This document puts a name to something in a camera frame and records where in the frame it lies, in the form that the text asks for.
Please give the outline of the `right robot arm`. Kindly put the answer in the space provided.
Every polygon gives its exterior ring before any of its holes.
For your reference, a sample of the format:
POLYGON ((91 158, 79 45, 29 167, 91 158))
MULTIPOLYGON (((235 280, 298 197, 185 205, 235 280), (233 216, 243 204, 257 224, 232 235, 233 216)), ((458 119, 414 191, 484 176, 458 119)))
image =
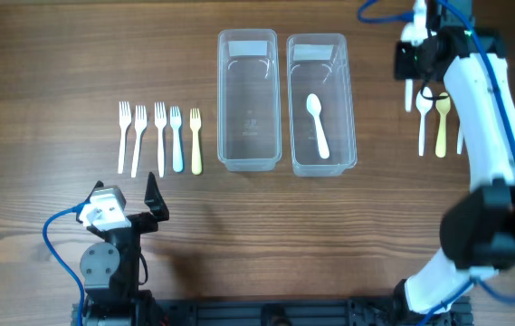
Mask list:
POLYGON ((472 24, 468 1, 418 1, 396 46, 398 80, 442 82, 460 120, 470 191, 444 216, 440 249, 397 287, 405 314, 447 312, 515 265, 515 108, 500 35, 472 24))

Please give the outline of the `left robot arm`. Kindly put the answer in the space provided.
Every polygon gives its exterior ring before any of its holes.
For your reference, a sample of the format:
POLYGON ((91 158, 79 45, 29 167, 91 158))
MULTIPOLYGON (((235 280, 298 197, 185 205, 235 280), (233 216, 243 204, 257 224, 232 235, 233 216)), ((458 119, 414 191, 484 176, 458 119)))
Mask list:
POLYGON ((85 297, 72 306, 72 325, 168 325, 168 317, 150 290, 139 287, 148 272, 140 237, 169 219, 155 175, 148 174, 144 204, 148 211, 128 215, 116 186, 98 182, 76 220, 102 241, 91 245, 80 262, 85 297))

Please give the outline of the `translucent white plastic spoon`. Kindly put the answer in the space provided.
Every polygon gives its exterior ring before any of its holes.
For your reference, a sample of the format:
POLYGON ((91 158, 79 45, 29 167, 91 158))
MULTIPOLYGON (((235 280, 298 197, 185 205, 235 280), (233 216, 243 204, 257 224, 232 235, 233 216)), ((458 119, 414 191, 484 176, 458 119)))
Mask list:
POLYGON ((464 143, 464 135, 463 135, 462 126, 460 126, 459 129, 458 129, 457 143, 456 143, 456 153, 458 155, 462 155, 463 143, 464 143))

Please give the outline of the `yellow plastic spoon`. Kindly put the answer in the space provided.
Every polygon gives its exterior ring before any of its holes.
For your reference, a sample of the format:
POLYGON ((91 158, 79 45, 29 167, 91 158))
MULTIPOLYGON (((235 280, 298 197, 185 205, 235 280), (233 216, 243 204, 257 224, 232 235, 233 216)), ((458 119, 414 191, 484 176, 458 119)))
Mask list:
POLYGON ((451 99, 447 92, 441 93, 440 97, 441 99, 435 103, 435 107, 440 115, 435 155, 438 158, 444 158, 446 155, 446 118, 451 109, 451 99))

